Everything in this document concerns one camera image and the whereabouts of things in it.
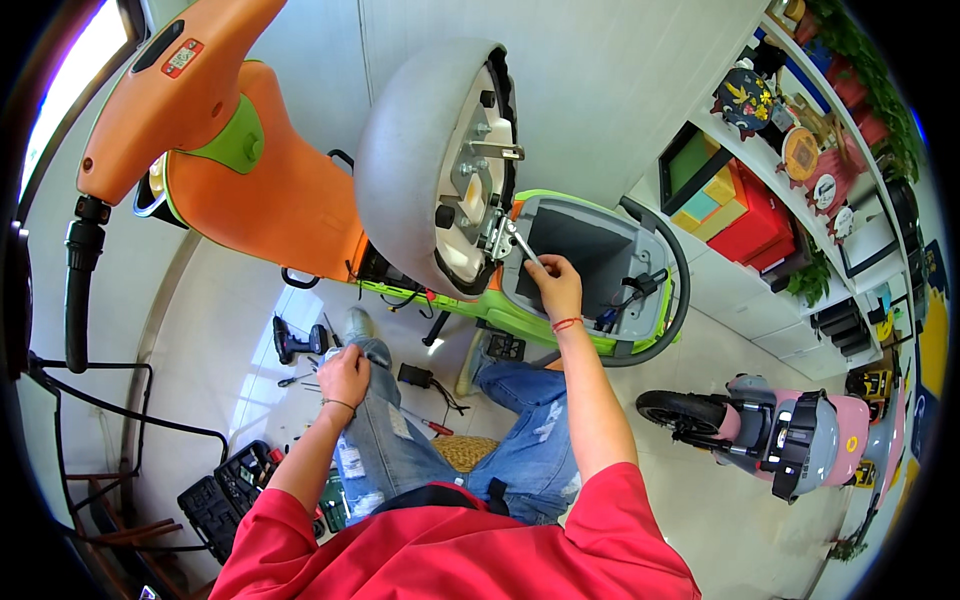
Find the wrist bracelet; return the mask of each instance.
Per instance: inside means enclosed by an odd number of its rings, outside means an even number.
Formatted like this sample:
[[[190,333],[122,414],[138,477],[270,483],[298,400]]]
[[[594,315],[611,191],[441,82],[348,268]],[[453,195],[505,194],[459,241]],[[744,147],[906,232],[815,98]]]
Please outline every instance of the wrist bracelet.
[[[577,323],[582,324],[583,322],[584,320],[581,319],[580,317],[572,317],[570,319],[563,319],[562,321],[557,321],[556,323],[551,325],[551,329],[553,329],[553,333],[554,335],[556,335],[557,332],[559,331],[563,331],[564,329],[572,327]]]
[[[349,408],[351,411],[353,411],[353,417],[352,417],[352,419],[356,419],[356,418],[357,418],[357,409],[354,408],[354,407],[352,407],[352,406],[350,406],[350,405],[347,404],[346,402],[341,402],[340,400],[328,400],[328,399],[323,399],[323,400],[320,401],[320,406],[323,407],[323,406],[324,406],[325,404],[327,404],[328,402],[333,402],[334,404],[343,404],[344,406],[346,406],[347,408]]]

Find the ripped jeans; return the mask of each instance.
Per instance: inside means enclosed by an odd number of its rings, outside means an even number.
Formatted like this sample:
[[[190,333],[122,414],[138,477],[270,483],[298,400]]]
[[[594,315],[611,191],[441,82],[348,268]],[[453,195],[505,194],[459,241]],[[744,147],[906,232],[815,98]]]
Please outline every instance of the ripped jeans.
[[[461,473],[398,410],[400,391],[387,345],[375,338],[349,343],[360,346],[372,364],[367,395],[333,453],[347,496],[347,525],[384,500],[433,481],[459,483],[488,501],[494,477],[507,484],[503,499],[510,516],[522,523],[555,524],[566,512],[580,490],[580,471],[570,448],[562,372],[507,361],[480,369],[475,383],[519,419],[473,471]]]

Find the tire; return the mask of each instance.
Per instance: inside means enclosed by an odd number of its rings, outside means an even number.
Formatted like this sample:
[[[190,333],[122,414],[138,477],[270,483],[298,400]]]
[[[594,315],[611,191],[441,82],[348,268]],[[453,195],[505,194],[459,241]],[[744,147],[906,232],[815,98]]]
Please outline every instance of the tire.
[[[727,415],[725,406],[707,396],[663,390],[637,396],[636,411],[662,427],[676,429],[680,424],[687,432],[702,436],[716,435]]]

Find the red string bracelet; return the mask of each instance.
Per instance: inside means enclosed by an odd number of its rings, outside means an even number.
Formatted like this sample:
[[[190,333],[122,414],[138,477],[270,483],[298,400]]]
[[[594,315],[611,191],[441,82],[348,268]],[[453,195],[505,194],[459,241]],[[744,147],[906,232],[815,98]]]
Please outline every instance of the red string bracelet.
[[[582,323],[584,322],[584,320],[581,319],[580,317],[573,317],[573,318],[571,318],[571,319],[563,319],[562,321],[557,321],[556,323],[554,323],[554,324],[551,326],[551,328],[553,329],[554,335],[556,335],[559,331],[563,331],[564,329],[568,329],[568,328],[576,325],[578,322],[582,324]]]

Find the green plant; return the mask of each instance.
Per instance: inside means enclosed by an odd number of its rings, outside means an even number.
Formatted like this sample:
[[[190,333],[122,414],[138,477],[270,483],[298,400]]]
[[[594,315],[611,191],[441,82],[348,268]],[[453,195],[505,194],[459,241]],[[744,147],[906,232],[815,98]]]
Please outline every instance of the green plant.
[[[850,536],[846,540],[837,540],[827,553],[827,558],[840,561],[841,563],[849,563],[855,559],[861,552],[867,549],[867,544],[856,543],[854,541],[855,537],[856,535]]]
[[[793,296],[804,295],[806,305],[812,307],[824,294],[830,293],[830,268],[827,255],[810,240],[811,263],[790,275],[786,291]]]
[[[806,7],[817,23],[817,35],[830,50],[845,57],[867,86],[867,104],[890,134],[871,149],[874,156],[889,155],[893,178],[917,180],[917,137],[913,120],[900,95],[890,83],[887,65],[874,44],[847,16],[841,0],[807,0]]]

